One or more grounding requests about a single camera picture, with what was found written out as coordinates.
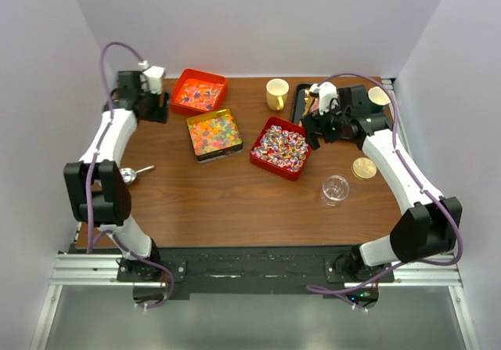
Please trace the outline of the clear plastic jar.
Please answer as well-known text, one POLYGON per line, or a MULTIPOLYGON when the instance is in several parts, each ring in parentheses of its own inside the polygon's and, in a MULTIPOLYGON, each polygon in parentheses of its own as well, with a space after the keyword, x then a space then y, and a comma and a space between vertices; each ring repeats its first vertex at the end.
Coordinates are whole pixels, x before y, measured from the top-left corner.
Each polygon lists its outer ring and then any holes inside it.
POLYGON ((349 190, 349 183, 344 177, 331 175, 322 184, 320 198, 324 204, 334 207, 348 197, 349 190))

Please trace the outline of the silver metal scoop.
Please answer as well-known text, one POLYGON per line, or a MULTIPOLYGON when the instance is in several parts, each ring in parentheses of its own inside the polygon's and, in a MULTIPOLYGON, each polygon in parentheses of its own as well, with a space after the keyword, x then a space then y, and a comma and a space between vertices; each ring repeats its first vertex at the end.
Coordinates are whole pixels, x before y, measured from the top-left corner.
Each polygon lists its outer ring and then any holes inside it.
POLYGON ((135 182, 139 175, 142 173, 146 173, 148 171, 154 170, 156 167, 154 165, 150 165, 144 168, 140 168, 139 170, 135 170, 133 168, 120 168, 119 172, 121 173, 122 180, 126 185, 131 185, 135 182))

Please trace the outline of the red tray of lollipops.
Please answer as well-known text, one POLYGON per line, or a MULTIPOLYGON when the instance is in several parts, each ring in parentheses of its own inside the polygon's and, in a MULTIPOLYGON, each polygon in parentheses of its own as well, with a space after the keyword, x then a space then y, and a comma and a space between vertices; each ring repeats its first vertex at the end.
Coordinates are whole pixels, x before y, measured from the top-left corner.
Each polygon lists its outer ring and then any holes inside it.
POLYGON ((250 148, 250 162, 295 182, 300 178, 311 152, 302 127, 270 117, 250 148))

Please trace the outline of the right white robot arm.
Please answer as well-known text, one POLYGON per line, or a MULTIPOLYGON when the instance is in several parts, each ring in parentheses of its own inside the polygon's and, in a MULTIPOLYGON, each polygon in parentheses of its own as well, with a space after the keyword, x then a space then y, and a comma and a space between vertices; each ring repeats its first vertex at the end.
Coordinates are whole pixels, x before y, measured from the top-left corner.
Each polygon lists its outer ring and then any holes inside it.
POLYGON ((458 249, 461 203, 445 197, 419 171, 402 148, 393 121, 374 109, 369 91, 362 85, 336 88, 324 82, 312 85, 308 97, 318 105, 301 118, 310 147, 319 148, 319 137, 327 143, 354 142, 382 174, 402 213, 387 236, 354 246, 335 266, 365 282, 392 262, 415 262, 458 249))

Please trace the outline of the aluminium frame rail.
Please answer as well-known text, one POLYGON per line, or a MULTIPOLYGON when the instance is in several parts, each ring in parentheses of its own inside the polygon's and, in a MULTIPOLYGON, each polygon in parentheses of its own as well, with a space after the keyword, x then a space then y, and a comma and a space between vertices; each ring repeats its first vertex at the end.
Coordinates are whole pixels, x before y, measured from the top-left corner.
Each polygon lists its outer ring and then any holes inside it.
MULTIPOLYGON (((381 287, 462 287, 456 265, 444 266, 447 256, 439 256, 438 264, 414 262, 397 268, 394 280, 379 282, 381 287)), ((51 285, 113 286, 117 285, 118 265, 112 254, 59 254, 49 277, 51 285)))

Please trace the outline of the orange tray of candies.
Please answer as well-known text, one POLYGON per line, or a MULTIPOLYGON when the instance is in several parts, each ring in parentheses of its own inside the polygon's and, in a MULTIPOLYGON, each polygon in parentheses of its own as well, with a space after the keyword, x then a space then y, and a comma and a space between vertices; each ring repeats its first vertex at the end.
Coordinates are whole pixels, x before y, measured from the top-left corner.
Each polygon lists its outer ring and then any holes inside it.
POLYGON ((202 70, 185 69, 171 92, 171 111, 196 116, 219 110, 228 92, 226 77, 202 70))

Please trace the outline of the yellow mug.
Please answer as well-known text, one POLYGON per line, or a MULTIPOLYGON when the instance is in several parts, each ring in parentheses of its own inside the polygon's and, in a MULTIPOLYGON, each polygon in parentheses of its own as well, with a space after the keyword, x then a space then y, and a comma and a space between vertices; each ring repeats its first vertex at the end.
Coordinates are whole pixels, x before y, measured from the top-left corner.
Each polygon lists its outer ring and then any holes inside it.
POLYGON ((266 101, 271 110, 283 110, 289 93, 289 84, 281 78, 273 78, 265 86, 266 101))

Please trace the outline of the gold jar lid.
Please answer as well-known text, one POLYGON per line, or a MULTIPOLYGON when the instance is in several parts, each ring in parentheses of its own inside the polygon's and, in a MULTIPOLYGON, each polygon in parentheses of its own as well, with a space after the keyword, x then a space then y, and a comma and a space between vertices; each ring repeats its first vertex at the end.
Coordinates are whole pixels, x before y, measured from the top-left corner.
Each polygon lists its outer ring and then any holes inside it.
POLYGON ((353 161, 351 171, 359 179, 372 179, 377 175, 377 166, 369 158, 359 157, 353 161))

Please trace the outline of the black serving tray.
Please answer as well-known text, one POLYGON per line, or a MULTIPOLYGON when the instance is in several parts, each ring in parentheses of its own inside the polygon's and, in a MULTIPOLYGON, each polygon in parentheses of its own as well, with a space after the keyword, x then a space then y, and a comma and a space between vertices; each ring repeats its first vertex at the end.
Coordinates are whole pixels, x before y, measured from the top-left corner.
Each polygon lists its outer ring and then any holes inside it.
POLYGON ((293 104, 290 113, 290 122, 298 125, 300 117, 305 108, 305 91, 311 88, 311 84, 301 83, 299 84, 294 92, 293 104))

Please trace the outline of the dark green mug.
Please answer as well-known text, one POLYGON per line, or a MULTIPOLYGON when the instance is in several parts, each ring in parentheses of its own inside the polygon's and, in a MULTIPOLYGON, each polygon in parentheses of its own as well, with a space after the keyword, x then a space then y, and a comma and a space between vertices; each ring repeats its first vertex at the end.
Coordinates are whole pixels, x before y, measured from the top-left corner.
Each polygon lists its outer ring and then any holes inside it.
POLYGON ((391 103, 387 93, 380 87, 374 86, 367 92, 371 102, 371 113, 378 114, 384 112, 385 108, 391 103))

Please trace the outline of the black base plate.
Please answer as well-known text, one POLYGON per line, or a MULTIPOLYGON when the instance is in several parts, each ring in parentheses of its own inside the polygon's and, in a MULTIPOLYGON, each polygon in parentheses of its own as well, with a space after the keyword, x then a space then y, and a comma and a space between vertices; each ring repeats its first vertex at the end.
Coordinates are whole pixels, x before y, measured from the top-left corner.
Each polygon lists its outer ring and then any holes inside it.
POLYGON ((193 294, 304 294, 308 285, 330 290, 361 283, 385 270, 366 266, 348 246, 162 247, 153 260, 171 272, 117 259, 117 279, 133 283, 133 298, 159 298, 160 282, 173 281, 173 299, 193 294))

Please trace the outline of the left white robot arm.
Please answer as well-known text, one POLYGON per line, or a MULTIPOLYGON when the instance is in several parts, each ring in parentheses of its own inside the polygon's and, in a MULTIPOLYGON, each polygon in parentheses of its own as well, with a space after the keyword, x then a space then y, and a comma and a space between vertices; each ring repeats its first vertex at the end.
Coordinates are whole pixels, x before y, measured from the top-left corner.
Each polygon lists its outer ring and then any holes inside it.
POLYGON ((79 161, 63 169, 74 218, 88 226, 93 249, 95 229, 121 250, 119 264, 145 281, 162 276, 154 241, 132 216, 132 198, 121 173, 121 159, 140 121, 166 123, 169 95, 163 90, 165 69, 152 66, 117 74, 112 101, 103 108, 99 129, 79 161))

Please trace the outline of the gold tin of gummies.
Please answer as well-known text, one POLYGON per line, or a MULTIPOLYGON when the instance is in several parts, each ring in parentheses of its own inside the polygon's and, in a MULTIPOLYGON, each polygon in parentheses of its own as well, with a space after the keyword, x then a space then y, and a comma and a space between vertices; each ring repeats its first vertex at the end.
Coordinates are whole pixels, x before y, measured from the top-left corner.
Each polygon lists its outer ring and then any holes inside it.
POLYGON ((198 163, 228 157, 243 150, 243 139, 230 109, 186 119, 198 163))

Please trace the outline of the gold knife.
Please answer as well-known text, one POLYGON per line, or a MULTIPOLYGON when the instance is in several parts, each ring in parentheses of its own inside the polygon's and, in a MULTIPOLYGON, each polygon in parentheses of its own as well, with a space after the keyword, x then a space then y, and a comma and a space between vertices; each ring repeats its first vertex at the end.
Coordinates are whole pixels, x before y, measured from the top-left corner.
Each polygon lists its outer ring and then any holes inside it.
POLYGON ((309 114, 312 104, 315 102, 315 97, 309 94, 309 90, 305 91, 305 108, 298 122, 299 126, 302 126, 303 118, 309 114))

